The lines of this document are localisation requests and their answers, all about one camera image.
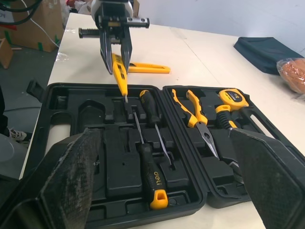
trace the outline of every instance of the black screwdriver handle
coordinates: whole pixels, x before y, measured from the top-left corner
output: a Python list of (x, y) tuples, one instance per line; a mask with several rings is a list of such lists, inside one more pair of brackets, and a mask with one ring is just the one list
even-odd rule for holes
[(157, 104), (152, 96), (152, 93), (148, 90), (143, 90), (140, 93), (140, 99), (144, 111), (146, 112), (148, 124), (154, 126), (160, 123), (160, 118), (157, 112)]
[(218, 125), (223, 129), (237, 128), (230, 114), (229, 105), (220, 105), (216, 108), (216, 120)]
[(168, 205), (163, 174), (153, 160), (152, 147), (148, 143), (139, 146), (141, 174), (146, 198), (151, 209), (163, 209)]

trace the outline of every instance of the plastic bag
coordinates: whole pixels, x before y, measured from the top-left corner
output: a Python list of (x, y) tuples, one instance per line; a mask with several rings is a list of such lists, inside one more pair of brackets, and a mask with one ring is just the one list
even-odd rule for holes
[(280, 76), (291, 90), (305, 94), (305, 58), (288, 58), (276, 63)]

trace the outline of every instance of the cardboard box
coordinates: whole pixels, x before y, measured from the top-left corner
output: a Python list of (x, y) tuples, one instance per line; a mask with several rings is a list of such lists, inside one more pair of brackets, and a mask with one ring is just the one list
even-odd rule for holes
[(133, 16), (134, 16), (135, 18), (138, 17), (139, 8), (140, 8), (140, 4), (139, 4), (138, 0), (134, 0), (134, 1), (133, 1)]
[[(63, 36), (60, 0), (43, 0), (32, 19), (38, 23), (57, 43)], [(27, 6), (32, 5), (35, 0), (25, 0)], [(11, 3), (12, 9), (25, 8), (21, 1)], [(0, 21), (20, 21), (28, 16), (27, 12), (11, 13), (0, 10)], [(31, 20), (17, 26), (1, 26), (0, 38), (6, 38), (10, 44), (21, 45), (41, 51), (51, 52), (56, 46), (48, 36)]]

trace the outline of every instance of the table surface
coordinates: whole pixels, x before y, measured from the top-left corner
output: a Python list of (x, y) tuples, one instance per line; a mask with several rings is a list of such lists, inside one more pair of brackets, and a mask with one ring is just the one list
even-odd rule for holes
[[(101, 58), (99, 39), (79, 39), (78, 28), (95, 28), (91, 16), (70, 14), (49, 84), (116, 83)], [(132, 62), (166, 65), (171, 68), (171, 72), (129, 73), (128, 84), (148, 84), (160, 89), (166, 85), (241, 89), (250, 94), (256, 106), (303, 154), (305, 153), (304, 103), (295, 99), (295, 94), (279, 76), (262, 73), (236, 51), (233, 45), (238, 37), (157, 25), (150, 25), (149, 29), (131, 29), (131, 37)], [(120, 54), (120, 47), (114, 45), (112, 51)], [(56, 136), (53, 142), (64, 138), (58, 134)], [(223, 209), (205, 205), (191, 216), (139, 228), (160, 227), (265, 228), (252, 202)]]

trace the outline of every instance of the yellow tape measure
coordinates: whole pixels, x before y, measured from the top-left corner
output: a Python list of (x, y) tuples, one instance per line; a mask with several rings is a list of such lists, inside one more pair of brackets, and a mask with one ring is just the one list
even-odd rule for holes
[(220, 99), (226, 105), (231, 106), (231, 111), (239, 110), (244, 106), (249, 106), (244, 96), (236, 89), (224, 89), (219, 93)]

